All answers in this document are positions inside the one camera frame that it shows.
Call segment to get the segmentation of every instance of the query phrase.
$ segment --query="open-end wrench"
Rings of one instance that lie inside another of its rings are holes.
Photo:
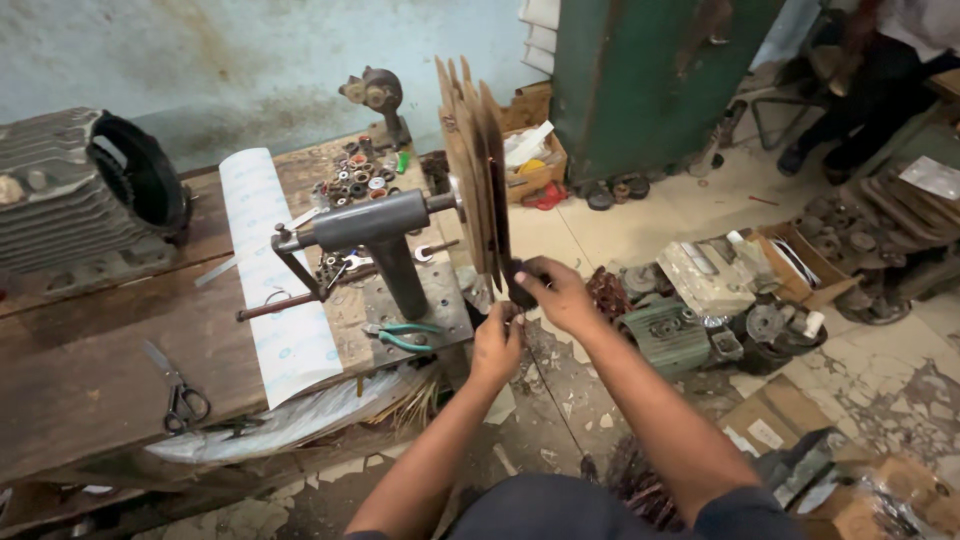
[[[433,254],[441,250],[445,250],[448,247],[455,246],[459,243],[460,243],[460,240],[450,240],[449,242],[445,242],[443,244],[440,244],[439,246],[420,246],[419,248],[414,250],[414,257],[417,258],[417,260],[420,262],[427,262],[428,260],[433,258]]]
[[[347,263],[346,270],[356,270],[361,266],[367,264],[373,264],[373,259],[370,257],[358,257],[356,255],[348,255],[344,257],[344,261]]]

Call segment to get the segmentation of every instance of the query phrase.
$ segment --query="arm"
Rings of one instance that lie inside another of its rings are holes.
[[[537,298],[550,322],[570,332],[587,350],[600,380],[690,526],[710,501],[737,487],[760,485],[730,439],[601,317],[579,273],[549,258],[525,264],[537,275],[548,275],[550,288],[522,272],[516,280]]]
[[[883,0],[860,0],[844,30],[843,46],[847,51],[859,54],[870,43],[882,3]]]
[[[507,336],[512,315],[509,304],[493,305],[477,329],[467,383],[363,501],[346,533],[377,530],[393,540],[433,533],[470,438],[519,367],[523,316],[512,319]]]

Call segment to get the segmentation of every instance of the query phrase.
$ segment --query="dark trousers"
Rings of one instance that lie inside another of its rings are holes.
[[[863,164],[914,114],[936,102],[937,94],[924,85],[927,78],[960,68],[960,58],[950,52],[922,63],[913,47],[882,34],[874,35],[863,56],[847,96],[797,142],[807,153],[863,126],[824,159],[831,169],[849,170]]]

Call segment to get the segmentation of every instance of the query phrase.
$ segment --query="white label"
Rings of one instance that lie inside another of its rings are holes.
[[[783,446],[783,439],[777,435],[777,432],[773,430],[770,426],[767,426],[767,423],[757,419],[756,422],[753,422],[747,432],[750,435],[754,436],[754,439],[760,441],[761,443],[769,446],[774,450],[779,450]]]
[[[753,457],[760,457],[760,452],[756,451],[754,445],[750,444],[750,441],[741,437],[736,431],[733,430],[730,426],[723,428],[723,432],[733,441],[734,446],[740,452],[749,452]]]

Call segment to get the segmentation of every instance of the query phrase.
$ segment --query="cardboard box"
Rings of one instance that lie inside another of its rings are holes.
[[[500,108],[501,129],[513,132],[542,124],[550,113],[551,96],[553,86],[550,81],[517,88],[510,106]]]
[[[811,288],[806,280],[794,271],[790,263],[777,253],[773,245],[767,240],[768,238],[785,240],[787,245],[797,254],[797,257],[820,278],[820,286],[816,289]],[[789,223],[757,227],[747,239],[758,241],[763,248],[763,253],[767,256],[767,260],[770,261],[770,265],[782,282],[780,288],[774,291],[774,294],[782,300],[798,302],[808,309],[820,309],[847,292],[861,279],[859,276],[851,278],[837,270]]]
[[[734,444],[754,456],[789,450],[807,433],[832,426],[820,407],[785,375],[778,375],[717,422]],[[868,459],[853,443],[835,453],[844,460]]]
[[[527,129],[529,128],[507,132],[503,134],[503,138],[506,139],[510,135],[522,133]],[[546,145],[552,152],[557,152],[561,155],[560,161],[522,174],[507,171],[508,203],[519,203],[520,199],[525,195],[537,191],[545,185],[550,184],[551,181],[556,180],[561,184],[564,182],[564,175],[566,174],[566,151],[560,144],[560,140],[557,139],[553,133],[546,137]]]
[[[882,501],[875,490],[910,505],[913,513],[930,528],[947,537],[960,532],[960,494],[936,478],[923,464],[905,455],[885,455],[873,459],[838,460],[838,478],[869,479],[845,485],[825,480],[828,493],[822,503],[799,517],[814,538],[829,540],[886,540],[887,520]]]

